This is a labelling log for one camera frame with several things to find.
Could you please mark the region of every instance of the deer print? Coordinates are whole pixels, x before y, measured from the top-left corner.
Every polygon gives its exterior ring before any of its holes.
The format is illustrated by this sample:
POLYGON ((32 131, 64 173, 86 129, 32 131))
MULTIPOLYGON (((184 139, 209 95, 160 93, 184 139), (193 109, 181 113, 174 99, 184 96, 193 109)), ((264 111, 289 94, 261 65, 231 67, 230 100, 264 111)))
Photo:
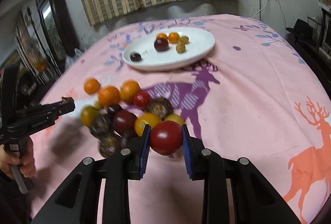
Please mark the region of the deer print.
POLYGON ((330 193, 331 186, 331 164, 329 162, 331 158, 331 126, 325 120, 329 117, 329 113, 326 112, 325 107, 322 108, 318 103, 316 109, 309 97, 307 98, 307 110, 313 121, 302 112, 300 103, 295 103, 295 109, 309 125, 317 126, 317 130, 321 130, 323 146, 321 148, 309 147, 289 160, 288 168, 292 167, 292 185, 288 193, 283 197, 286 202, 289 202, 301 190, 298 207, 302 224, 307 224, 307 221, 302 217, 302 207, 304 198, 311 185, 316 181, 325 179, 327 190, 323 202, 330 193))
POLYGON ((165 82, 158 83, 152 87, 145 88, 152 98, 164 97, 170 100, 174 109, 181 109, 180 116, 190 119, 196 138, 201 139, 201 126, 198 117, 198 107, 203 104, 209 91, 209 82, 220 84, 220 82, 210 73, 217 72, 217 66, 209 62, 196 62, 189 67, 192 75, 196 79, 193 83, 185 82, 165 82))

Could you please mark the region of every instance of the pink bedsheet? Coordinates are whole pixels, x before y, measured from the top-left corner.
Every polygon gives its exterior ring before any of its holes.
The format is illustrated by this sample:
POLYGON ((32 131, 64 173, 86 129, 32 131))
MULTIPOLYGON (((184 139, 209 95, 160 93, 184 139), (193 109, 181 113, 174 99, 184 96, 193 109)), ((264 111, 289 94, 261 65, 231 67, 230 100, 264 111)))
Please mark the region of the pink bedsheet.
MULTIPOLYGON (((80 109, 96 99, 83 91, 88 77, 117 87, 135 79, 153 97, 167 97, 191 136, 224 158, 250 159, 302 223, 310 223, 330 195, 331 103, 317 77, 268 25, 216 15, 120 28, 56 82, 43 103, 72 96, 76 110, 32 136, 37 167, 33 216, 84 157, 102 159, 98 141, 79 123, 80 109), (216 47, 209 63, 166 73, 138 72, 124 64, 122 51, 132 40, 171 26, 210 31, 216 47)), ((203 183, 189 180, 180 157, 151 151, 144 179, 129 182, 129 197, 133 224, 200 223, 203 183)))

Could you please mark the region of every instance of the finger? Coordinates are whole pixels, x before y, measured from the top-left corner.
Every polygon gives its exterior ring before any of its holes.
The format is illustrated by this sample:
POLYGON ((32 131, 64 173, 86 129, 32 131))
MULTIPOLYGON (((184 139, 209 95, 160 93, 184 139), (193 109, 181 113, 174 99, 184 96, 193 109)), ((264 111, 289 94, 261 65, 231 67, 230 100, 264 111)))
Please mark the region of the finger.
POLYGON ((26 141, 26 151, 31 153, 32 156, 34 155, 34 143, 30 136, 28 137, 28 139, 26 141))
POLYGON ((30 152, 26 152, 24 156, 21 158, 21 160, 23 165, 27 165, 28 163, 34 160, 34 157, 30 152))
POLYGON ((0 162, 8 164, 19 164, 19 158, 13 152, 3 148, 0 150, 0 162))
POLYGON ((34 176, 36 172, 36 167, 34 166, 34 163, 31 162, 27 166, 21 166, 20 172, 25 176, 25 177, 32 177, 34 176))

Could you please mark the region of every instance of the white plate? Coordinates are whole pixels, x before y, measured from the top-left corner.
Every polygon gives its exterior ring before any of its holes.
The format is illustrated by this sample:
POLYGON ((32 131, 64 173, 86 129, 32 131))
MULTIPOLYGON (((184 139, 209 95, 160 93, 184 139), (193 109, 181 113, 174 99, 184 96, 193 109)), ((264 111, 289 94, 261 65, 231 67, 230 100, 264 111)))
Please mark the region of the white plate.
POLYGON ((189 27, 173 27, 156 30, 142 38, 135 39, 124 51, 123 59, 131 67, 150 72, 169 71, 184 67, 204 58, 214 47, 214 36, 203 29, 189 27), (186 35, 190 43, 186 45, 184 53, 176 52, 176 45, 169 44, 169 50, 158 52, 154 49, 155 37, 158 33, 176 32, 180 36, 186 35), (130 54, 136 52, 142 57, 142 61, 133 62, 130 54))

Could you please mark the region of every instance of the white wall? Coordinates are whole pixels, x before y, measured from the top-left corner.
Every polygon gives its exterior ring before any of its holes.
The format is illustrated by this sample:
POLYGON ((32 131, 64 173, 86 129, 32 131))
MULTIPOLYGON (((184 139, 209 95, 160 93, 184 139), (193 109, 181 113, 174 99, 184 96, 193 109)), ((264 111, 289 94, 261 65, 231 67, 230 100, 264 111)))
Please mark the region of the white wall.
MULTIPOLYGON (((13 5, 20 5, 22 2, 24 0, 4 0, 0 4, 0 20, 2 20, 1 16, 8 12, 13 5)), ((289 27, 292 27, 298 18, 307 21, 307 16, 319 18, 321 15, 318 0, 279 0, 279 2, 289 27)), ((90 27, 81 0, 66 0, 66 3, 74 30, 83 47, 93 44, 108 31, 128 23, 217 13, 231 13, 251 17, 259 10, 259 0, 193 0, 139 10, 127 16, 112 19, 105 24, 90 27)), ((283 37, 286 36, 284 18, 276 0, 268 1, 265 10, 262 11, 262 21, 269 24, 283 37)))

